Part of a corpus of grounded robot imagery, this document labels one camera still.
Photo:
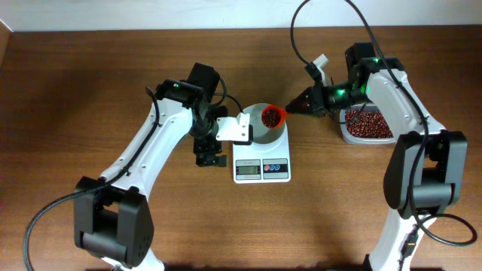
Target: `white wall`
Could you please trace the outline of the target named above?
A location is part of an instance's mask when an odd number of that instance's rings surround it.
[[[482,24],[481,0],[353,0],[371,25]],[[14,31],[288,27],[301,0],[0,0]],[[359,26],[342,0],[313,0],[297,26]]]

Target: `white container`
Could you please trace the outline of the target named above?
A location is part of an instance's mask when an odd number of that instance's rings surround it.
[[[351,107],[350,110],[360,110],[363,105],[354,105]],[[374,112],[378,111],[378,107],[376,105],[367,105],[363,111],[366,112]],[[340,122],[345,121],[345,110],[340,110]],[[354,145],[380,145],[380,144],[391,144],[395,143],[394,138],[390,139],[363,139],[356,136],[353,136],[348,132],[346,129],[346,124],[340,124],[341,133],[343,134],[343,140],[348,144]]]

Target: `digital kitchen scale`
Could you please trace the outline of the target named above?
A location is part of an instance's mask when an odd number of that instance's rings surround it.
[[[269,129],[261,121],[268,104],[244,109],[253,126],[253,142],[249,146],[233,145],[233,176],[237,184],[287,182],[291,179],[288,127]]]

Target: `wooden tabletop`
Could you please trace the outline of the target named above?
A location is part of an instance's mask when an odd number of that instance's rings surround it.
[[[468,139],[460,201],[447,212],[482,230],[482,27],[377,27],[432,115]],[[344,51],[368,41],[363,28],[297,29],[307,59],[324,53],[326,71],[346,80]],[[286,105],[313,84],[291,49],[288,29],[14,33],[0,74],[0,269],[22,270],[32,216],[93,178],[142,125],[146,86],[186,78],[195,62],[215,67],[243,106]],[[236,106],[227,101],[232,116]],[[199,168],[187,137],[152,190],[152,248],[169,264],[296,267],[361,263],[382,232],[383,175],[394,145],[346,144],[329,118],[287,119],[292,178],[239,185],[230,168]],[[224,143],[231,160],[232,147]],[[108,267],[75,247],[73,205],[48,212],[34,229],[37,270]],[[448,239],[470,233],[439,220]],[[454,248],[424,238],[412,266],[476,270],[482,245]]]

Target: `black cable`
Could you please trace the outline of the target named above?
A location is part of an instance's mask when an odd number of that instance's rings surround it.
[[[221,85],[223,86],[223,95],[222,95],[221,100],[219,100],[219,102],[216,102],[216,103],[210,105],[209,106],[210,108],[218,107],[219,105],[221,105],[221,103],[223,103],[224,99],[226,98],[226,95],[227,95],[226,83],[224,82],[223,78],[219,78],[219,81],[221,82]]]
[[[149,130],[149,133],[146,135],[146,137],[144,138],[144,140],[142,141],[140,146],[137,148],[137,151],[134,153],[134,155],[130,158],[129,162],[127,162],[127,164],[122,168],[121,171],[119,171],[119,173],[115,177],[113,177],[113,179],[107,181],[106,183],[104,183],[100,187],[71,193],[71,194],[63,196],[59,199],[56,199],[53,202],[47,204],[44,208],[42,208],[40,211],[38,211],[37,214],[35,214],[35,216],[29,222],[29,225],[27,226],[26,231],[25,231],[25,236],[23,237],[23,262],[24,262],[25,267],[27,268],[28,271],[35,271],[35,269],[32,266],[32,262],[30,260],[29,242],[30,242],[30,236],[32,235],[33,227],[35,226],[37,221],[42,217],[42,215],[45,215],[45,213],[48,212],[50,209],[52,209],[55,206],[58,206],[60,203],[66,202],[67,200],[75,199],[75,198],[78,198],[80,196],[87,195],[89,193],[95,193],[95,192],[99,192],[101,190],[104,190],[107,187],[109,187],[111,184],[113,184],[117,180],[119,180],[122,176],[124,176],[124,174],[129,173],[129,168],[134,164],[137,157],[141,154],[142,149],[146,146],[149,139],[154,134],[154,131],[158,127],[158,123],[159,123],[159,105],[157,104],[157,99],[156,99],[154,93],[152,92],[152,90],[150,88],[146,87],[145,90],[146,90],[147,94],[152,98],[152,102],[154,103],[154,108],[155,108],[155,111],[156,111],[156,118],[155,118],[155,121],[152,125],[151,130]]]
[[[214,93],[214,96],[223,96],[223,95],[224,95],[223,93]],[[238,105],[239,112],[244,114],[243,107],[241,106],[241,104],[238,102],[238,100],[236,98],[232,97],[229,94],[226,94],[226,97],[229,98],[229,99],[232,99]]]
[[[296,10],[296,12],[294,13],[294,16],[293,16],[293,20],[291,22],[291,44],[294,45],[294,37],[292,35],[293,33],[293,25],[294,25],[294,19],[297,15],[297,13],[300,11],[300,9],[307,3],[309,2],[310,0],[305,0],[303,1],[303,3],[301,3],[301,5],[298,7],[298,9]],[[417,114],[419,115],[420,117],[420,121],[423,125],[423,140],[422,140],[422,144],[420,145],[420,148],[419,150],[417,151],[416,153],[416,156],[415,156],[415,160],[413,161],[413,165],[412,165],[412,169],[410,171],[410,179],[409,179],[409,184],[408,184],[408,197],[409,197],[409,205],[410,205],[410,210],[412,211],[412,214],[413,214],[413,217],[415,218],[415,221],[416,221],[416,226],[418,228],[420,228],[427,236],[429,236],[430,238],[434,239],[435,241],[438,241],[442,244],[445,244],[445,245],[452,245],[452,246],[467,246],[467,245],[472,245],[474,244],[476,241],[477,241],[477,232],[475,231],[475,228],[473,228],[472,225],[470,225],[469,222],[467,222],[466,220],[464,220],[463,218],[461,217],[458,217],[456,215],[449,215],[449,214],[439,214],[439,215],[430,215],[428,216],[427,218],[425,218],[426,220],[429,220],[429,219],[433,219],[433,218],[438,218],[438,217],[445,217],[445,218],[451,218],[451,219],[454,219],[456,221],[459,221],[461,223],[463,223],[465,226],[467,226],[470,231],[472,232],[472,238],[466,242],[453,242],[453,241],[449,241],[449,240],[446,240],[446,239],[442,239],[441,237],[439,236],[436,236],[434,233],[432,233],[429,229],[427,229],[425,226],[423,226],[423,222],[422,220],[419,218],[419,214],[418,212],[416,211],[416,206],[415,206],[415,199],[414,199],[414,196],[413,196],[413,186],[414,186],[414,179],[415,179],[415,171],[416,171],[416,166],[418,165],[419,161],[420,161],[420,158],[422,157],[423,155],[423,152],[426,148],[426,145],[427,143],[429,142],[429,124],[427,122],[427,117],[425,117],[423,115],[423,112],[422,112],[422,109],[420,109],[420,107],[418,106],[418,104],[416,103],[416,101],[413,99],[412,95],[409,94],[409,92],[407,91],[407,89],[405,89],[405,87],[400,83],[400,81],[396,78],[396,76],[393,74],[392,70],[390,69],[386,59],[385,59],[385,56],[383,55],[383,52],[382,50],[380,49],[380,46],[377,42],[377,39],[375,38],[373,32],[371,31],[371,28],[370,26],[368,25],[367,23],[367,20],[365,19],[365,17],[363,16],[363,14],[361,13],[361,11],[355,6],[355,4],[353,4],[350,0],[344,0],[346,3],[348,3],[348,5],[350,5],[354,10],[355,12],[358,14],[358,16],[360,17],[361,21],[363,22],[363,25],[365,26],[365,29],[367,30],[367,33],[368,35],[370,36],[370,39],[371,39],[371,42],[373,43],[374,47],[375,47],[375,50],[378,52],[378,56],[381,58],[382,60],[382,63],[383,65],[385,66],[387,72],[389,73],[390,77],[392,78],[393,82],[396,84],[396,86],[402,91],[402,93],[410,100],[410,103],[413,105],[413,107],[415,108]],[[297,51],[296,49],[296,46],[294,45],[294,52],[298,55],[298,57],[301,59],[301,61],[307,63],[307,61],[301,57],[301,55],[299,54],[299,52]]]
[[[353,119],[351,119],[350,121],[336,121],[335,119],[333,119],[333,121],[336,122],[336,123],[338,123],[338,124],[345,124],[345,125],[347,125],[347,124],[352,124],[352,123],[354,123],[354,122],[356,122],[356,121],[358,120],[358,118],[360,117],[360,115],[362,115],[363,110],[365,109],[365,106],[367,106],[367,104],[368,104],[367,102],[364,103],[364,104],[362,105],[362,107],[360,108],[360,112],[359,112]]]

